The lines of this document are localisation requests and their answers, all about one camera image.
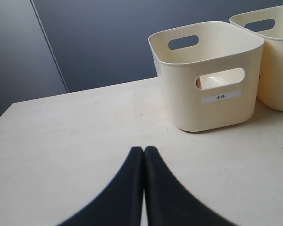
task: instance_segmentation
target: gray wall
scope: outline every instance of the gray wall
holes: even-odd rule
[[[154,32],[283,0],[34,0],[70,91],[156,76]]]
[[[29,0],[0,0],[0,115],[14,102],[66,93]]]

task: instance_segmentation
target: bin handle hole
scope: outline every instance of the bin handle hole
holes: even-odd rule
[[[183,38],[173,39],[169,42],[169,49],[175,50],[179,48],[185,48],[189,46],[195,46],[199,42],[197,35],[191,35]]]
[[[245,77],[243,68],[201,75],[196,79],[196,87],[199,89],[213,89],[221,86],[232,85],[241,82]]]
[[[260,20],[252,23],[246,24],[244,27],[253,32],[261,32],[266,30],[271,30],[275,26],[274,19]]]

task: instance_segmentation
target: table surface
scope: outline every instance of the table surface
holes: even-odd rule
[[[243,124],[187,133],[157,78],[13,104],[0,117],[0,226],[58,224],[102,191],[132,146],[148,145],[219,214],[283,226],[283,113],[257,101]]]

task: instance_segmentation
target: bin rim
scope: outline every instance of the bin rim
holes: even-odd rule
[[[258,11],[262,11],[264,9],[272,9],[272,8],[283,8],[283,5],[281,5],[281,6],[274,6],[274,7],[268,7],[268,8],[263,8],[263,9],[257,9],[257,10],[254,10],[254,11],[250,11],[250,12],[245,12],[245,13],[240,13],[240,14],[234,15],[234,16],[230,17],[230,23],[235,25],[235,26],[237,26],[237,27],[240,27],[240,28],[242,28],[244,30],[247,30],[247,31],[249,31],[251,33],[259,35],[260,37],[265,38],[267,40],[283,41],[283,38],[275,38],[275,37],[271,37],[271,36],[260,34],[258,32],[254,32],[254,31],[252,31],[250,29],[247,29],[247,28],[245,28],[245,27],[241,26],[240,24],[237,24],[237,23],[235,23],[233,21],[233,18],[235,18],[235,17],[242,16],[242,15],[247,15],[249,13],[255,13],[255,12],[258,12]]]
[[[254,38],[256,38],[258,40],[261,40],[260,45],[258,45],[255,48],[250,48],[250,49],[248,49],[246,51],[242,51],[242,52],[239,52],[239,53],[235,53],[235,54],[231,54],[231,55],[226,55],[226,56],[221,56],[221,57],[208,58],[208,59],[205,59],[205,60],[200,60],[200,61],[195,61],[195,62],[188,62],[188,63],[169,63],[169,62],[162,61],[162,60],[160,60],[160,58],[156,55],[155,51],[153,50],[153,47],[152,47],[151,42],[150,42],[150,39],[154,35],[157,35],[159,33],[163,33],[163,32],[166,32],[166,31],[177,30],[177,29],[180,29],[180,28],[183,28],[183,27],[187,27],[187,26],[191,26],[191,25],[199,25],[199,24],[204,24],[204,23],[224,24],[226,26],[231,26],[232,28],[236,27],[236,26],[234,26],[234,25],[232,25],[230,23],[224,22],[224,21],[205,21],[205,22],[200,22],[200,23],[195,23],[195,24],[188,24],[188,25],[185,25],[185,26],[175,27],[175,28],[166,29],[166,30],[163,30],[163,31],[156,32],[156,33],[150,35],[149,38],[148,38],[148,42],[149,42],[149,45],[151,47],[151,51],[152,51],[153,55],[155,56],[155,58],[160,63],[162,63],[164,65],[168,65],[168,66],[190,66],[190,65],[197,65],[197,64],[206,63],[206,62],[209,62],[209,61],[212,61],[212,60],[217,60],[217,59],[222,59],[222,58],[227,58],[227,57],[234,57],[236,55],[240,55],[240,54],[244,54],[244,53],[247,53],[247,52],[250,52],[250,51],[254,51],[254,50],[258,49],[258,48],[261,48],[264,45],[264,43],[265,43],[265,40],[262,37],[258,36],[258,34],[256,34],[255,32],[250,33],[247,29],[238,28],[240,31],[247,32],[248,35],[252,35]]]

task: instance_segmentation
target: cream plastic bin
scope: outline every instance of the cream plastic bin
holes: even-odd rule
[[[239,14],[231,17],[230,23],[246,29],[244,26],[249,23],[268,19],[273,19],[275,26],[256,33],[266,40],[262,55],[258,97],[267,106],[283,111],[283,6]]]
[[[169,48],[170,41],[195,35],[196,45]],[[263,38],[225,22],[203,22],[153,34],[149,44],[178,128],[197,132],[252,116]]]

